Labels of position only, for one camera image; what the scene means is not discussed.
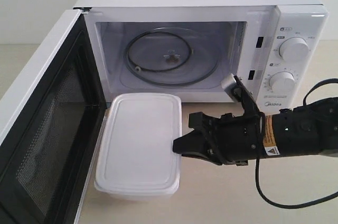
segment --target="black cable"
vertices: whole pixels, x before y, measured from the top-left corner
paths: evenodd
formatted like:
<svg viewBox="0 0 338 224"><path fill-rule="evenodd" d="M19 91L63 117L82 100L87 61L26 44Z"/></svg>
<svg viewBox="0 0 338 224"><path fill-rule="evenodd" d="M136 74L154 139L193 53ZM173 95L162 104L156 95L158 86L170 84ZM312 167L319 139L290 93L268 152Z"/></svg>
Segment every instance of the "black cable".
<svg viewBox="0 0 338 224"><path fill-rule="evenodd" d="M140 65L138 65L137 63L135 63L131 58L130 58L130 55L129 55L129 52L130 52L130 49L132 48L132 46L134 45L134 43L136 43L138 40L140 40L141 38L147 36L147 35L152 35L152 34L165 34L165 35L171 35L171 36L174 36L178 39L180 39L181 41L183 41L185 43L185 45L187 46L188 48L188 56L186 57L185 60L182 61L182 63L176 65L175 67L172 67L172 68L167 68L167 69L162 69L162 70L154 70L154 69L150 69L150 68L145 68L145 67L141 67ZM193 54L193 49L191 48L191 46L189 45L189 43L181 36L179 35L176 35L174 33L171 33L171 32L165 32L165 31L146 31L140 35L138 35L137 37L135 37L134 39L132 39L126 49L125 49L125 57L126 59L128 60L128 62L130 64L132 64L134 66L134 68L139 68L140 71L146 71L146 72L168 72L168 71L172 71L172 70L175 70L175 69L178 69L180 68L181 66L183 66L184 64L186 64L188 62L188 60L190 59L191 55Z"/></svg>
<svg viewBox="0 0 338 224"><path fill-rule="evenodd" d="M332 83L338 83L338 79L329 79L329 80L323 80L321 82L319 82L318 84L316 84L310 91L309 93L305 96L304 101L303 101L303 106L306 106L306 97L315 89L317 89L318 87L321 87L323 85L326 84L332 84ZM263 112L260 112L260 118L262 119L262 128L260 131L260 135L258 135L259 138L259 142L258 142L258 147L257 147L257 158L256 158L256 168L255 168L255 182L256 182L256 188L257 191L259 193L259 195L269 204L271 204L274 207L278 207L278 208L283 208L283 209L300 209L300 208L306 208L306 207L311 207L314 206L316 204L320 204L323 202L326 202L328 200L331 199L335 199L338 197L338 191L328 195L326 197L317 199L317 200L313 200L313 201L309 201L306 203L302 203L302 204L279 204L276 202L271 201L270 199L268 199L262 192L261 188L260 188L260 184L259 184L259 161L260 161L260 154L262 152L262 146L263 146L263 140L264 140L264 135L265 135L265 114Z"/></svg>

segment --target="midea logo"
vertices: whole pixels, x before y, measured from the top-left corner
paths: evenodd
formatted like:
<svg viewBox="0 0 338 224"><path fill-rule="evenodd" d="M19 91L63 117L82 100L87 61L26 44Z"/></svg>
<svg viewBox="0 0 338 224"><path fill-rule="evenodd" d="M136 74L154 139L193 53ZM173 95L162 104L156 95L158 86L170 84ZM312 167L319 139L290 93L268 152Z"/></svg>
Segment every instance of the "midea logo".
<svg viewBox="0 0 338 224"><path fill-rule="evenodd" d="M279 104L277 102L269 102L269 101L267 101L265 103L265 106L281 106L281 104Z"/></svg>

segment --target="control panel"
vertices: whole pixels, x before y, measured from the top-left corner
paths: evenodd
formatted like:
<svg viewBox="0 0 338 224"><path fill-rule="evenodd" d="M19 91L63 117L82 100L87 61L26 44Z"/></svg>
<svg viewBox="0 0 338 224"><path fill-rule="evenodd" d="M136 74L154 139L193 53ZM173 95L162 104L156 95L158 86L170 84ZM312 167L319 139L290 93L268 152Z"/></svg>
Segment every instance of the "control panel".
<svg viewBox="0 0 338 224"><path fill-rule="evenodd" d="M263 111L290 108L318 44L327 18L322 5L277 6L278 24L263 75L257 104Z"/></svg>

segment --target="label sticker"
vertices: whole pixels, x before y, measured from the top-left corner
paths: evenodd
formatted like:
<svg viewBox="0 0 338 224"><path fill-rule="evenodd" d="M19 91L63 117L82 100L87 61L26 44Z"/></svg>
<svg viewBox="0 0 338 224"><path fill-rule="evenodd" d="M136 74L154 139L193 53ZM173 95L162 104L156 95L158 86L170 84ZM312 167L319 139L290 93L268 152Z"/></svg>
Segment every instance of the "label sticker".
<svg viewBox="0 0 338 224"><path fill-rule="evenodd" d="M267 155L269 156L280 155L280 152L278 150L278 147L275 141L272 116L266 116L263 146L264 146L264 149Z"/></svg>

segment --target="table surface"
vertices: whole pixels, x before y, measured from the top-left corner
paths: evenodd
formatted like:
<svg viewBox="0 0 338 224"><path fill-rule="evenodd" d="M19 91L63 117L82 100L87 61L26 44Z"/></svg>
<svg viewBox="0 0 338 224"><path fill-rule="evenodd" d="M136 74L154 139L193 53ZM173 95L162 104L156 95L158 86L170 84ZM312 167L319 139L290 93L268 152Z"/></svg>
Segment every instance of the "table surface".
<svg viewBox="0 0 338 224"><path fill-rule="evenodd" d="M0 98L25 65L35 45L0 45ZM337 77L338 41L321 41L310 63L293 107L302 104L317 82ZM325 86L309 101L338 96L337 86ZM236 104L183 104L183 134L189 132L189 113L202 111L211 116L232 112ZM216 166L208 162L182 159L178 191L165 200L132 202L111 198L93 186L95 166L79 219L88 223L338 223L338 199L315 207L284 210L268 205L256 191L255 161L248 166ZM304 156L263 160L261 187L274 201L302 203L338 190L338 158Z"/></svg>

